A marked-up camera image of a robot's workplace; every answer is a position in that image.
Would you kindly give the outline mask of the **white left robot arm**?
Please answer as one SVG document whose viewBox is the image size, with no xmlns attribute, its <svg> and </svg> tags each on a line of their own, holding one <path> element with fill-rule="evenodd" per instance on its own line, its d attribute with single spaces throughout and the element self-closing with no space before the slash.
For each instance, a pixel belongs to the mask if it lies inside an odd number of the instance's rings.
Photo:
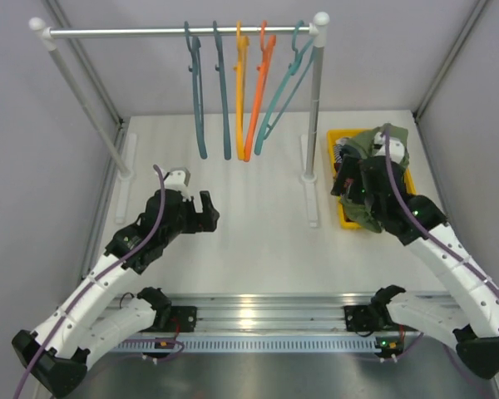
<svg viewBox="0 0 499 399">
<path fill-rule="evenodd" d="M 70 297 L 32 331 L 21 330 L 12 346 L 21 364 L 55 398 L 76 390 L 92 366 L 135 333 L 161 331 L 171 320 L 171 300 L 160 288 L 143 288 L 120 310 L 103 311 L 137 280 L 181 234 L 212 233 L 220 214 L 207 191 L 202 210 L 177 190 L 157 190 L 136 221 L 117 230 L 94 269 Z"/>
</svg>

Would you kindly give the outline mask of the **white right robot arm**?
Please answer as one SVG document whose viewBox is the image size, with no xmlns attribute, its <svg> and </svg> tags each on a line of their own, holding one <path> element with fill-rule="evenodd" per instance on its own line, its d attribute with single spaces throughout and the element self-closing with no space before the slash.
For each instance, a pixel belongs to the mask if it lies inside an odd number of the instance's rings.
<svg viewBox="0 0 499 399">
<path fill-rule="evenodd" d="M 381 229 L 431 270 L 459 309 L 432 305 L 405 288 L 379 289 L 366 307 L 372 331 L 395 324 L 427 334 L 456 352 L 477 377 L 499 373 L 499 288 L 459 242 L 446 215 L 424 195 L 407 191 L 405 169 L 383 155 L 344 155 L 332 193 L 353 195 Z"/>
</svg>

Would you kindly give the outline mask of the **olive green tank top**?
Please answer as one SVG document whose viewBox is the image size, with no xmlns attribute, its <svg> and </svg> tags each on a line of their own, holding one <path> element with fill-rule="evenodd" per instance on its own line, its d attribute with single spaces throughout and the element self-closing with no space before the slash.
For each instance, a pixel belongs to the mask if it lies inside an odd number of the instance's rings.
<svg viewBox="0 0 499 399">
<path fill-rule="evenodd" d="M 346 217 L 375 234 L 401 234 L 406 223 L 396 195 L 407 199 L 408 130 L 392 124 L 362 131 L 343 141 L 331 194 Z"/>
</svg>

